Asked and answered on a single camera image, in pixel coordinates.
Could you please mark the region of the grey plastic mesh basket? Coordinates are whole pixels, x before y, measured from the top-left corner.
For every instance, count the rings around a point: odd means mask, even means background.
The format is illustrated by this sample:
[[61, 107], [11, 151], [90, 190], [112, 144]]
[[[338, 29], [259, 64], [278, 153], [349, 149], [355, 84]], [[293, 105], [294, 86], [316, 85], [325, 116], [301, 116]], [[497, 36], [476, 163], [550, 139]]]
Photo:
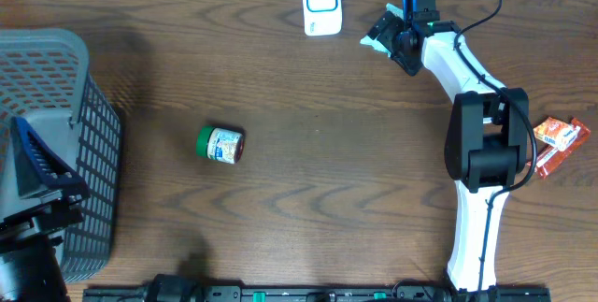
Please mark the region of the grey plastic mesh basket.
[[56, 260], [67, 282], [87, 280], [107, 265], [113, 241], [121, 159], [121, 120], [89, 72], [89, 52], [63, 29], [1, 33], [1, 215], [42, 204], [52, 195], [20, 194], [10, 121], [24, 118], [90, 189], [83, 220], [60, 232]]

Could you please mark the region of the orange tissue pack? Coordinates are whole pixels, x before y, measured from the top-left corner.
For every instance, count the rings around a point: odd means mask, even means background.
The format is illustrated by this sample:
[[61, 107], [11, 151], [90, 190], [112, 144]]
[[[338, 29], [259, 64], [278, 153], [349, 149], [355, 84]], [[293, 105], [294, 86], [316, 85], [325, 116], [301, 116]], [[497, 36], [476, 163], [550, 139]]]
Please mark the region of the orange tissue pack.
[[577, 139], [579, 129], [567, 122], [547, 117], [534, 128], [534, 136], [558, 151], [565, 151]]

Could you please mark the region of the green lid jar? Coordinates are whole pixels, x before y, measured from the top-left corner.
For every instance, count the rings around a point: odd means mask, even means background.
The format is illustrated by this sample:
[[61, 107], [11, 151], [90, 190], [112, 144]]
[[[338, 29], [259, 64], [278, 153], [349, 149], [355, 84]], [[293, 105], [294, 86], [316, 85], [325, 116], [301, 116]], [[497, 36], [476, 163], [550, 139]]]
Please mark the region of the green lid jar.
[[244, 142], [245, 137], [239, 132], [204, 126], [196, 139], [195, 152], [200, 157], [234, 165], [242, 155]]

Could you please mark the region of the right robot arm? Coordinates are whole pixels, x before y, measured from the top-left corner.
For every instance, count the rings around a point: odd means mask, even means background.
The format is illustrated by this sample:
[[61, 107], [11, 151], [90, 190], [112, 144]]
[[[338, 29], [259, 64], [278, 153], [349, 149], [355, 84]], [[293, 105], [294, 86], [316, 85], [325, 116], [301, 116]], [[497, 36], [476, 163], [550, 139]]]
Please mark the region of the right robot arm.
[[429, 70], [452, 104], [444, 161], [457, 193], [454, 245], [446, 274], [454, 294], [489, 301], [495, 254], [508, 195], [533, 175], [537, 146], [529, 98], [508, 88], [469, 50], [465, 29], [441, 18], [436, 0], [402, 0], [362, 39], [409, 76]]

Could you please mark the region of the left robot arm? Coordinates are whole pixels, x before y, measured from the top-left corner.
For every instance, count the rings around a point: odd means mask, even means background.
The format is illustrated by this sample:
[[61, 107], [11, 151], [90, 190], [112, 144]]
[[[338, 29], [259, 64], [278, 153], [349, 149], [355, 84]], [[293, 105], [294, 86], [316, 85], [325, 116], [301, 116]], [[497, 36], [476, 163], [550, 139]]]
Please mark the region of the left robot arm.
[[23, 117], [10, 121], [1, 173], [1, 299], [67, 301], [56, 259], [62, 231], [83, 221], [89, 187]]

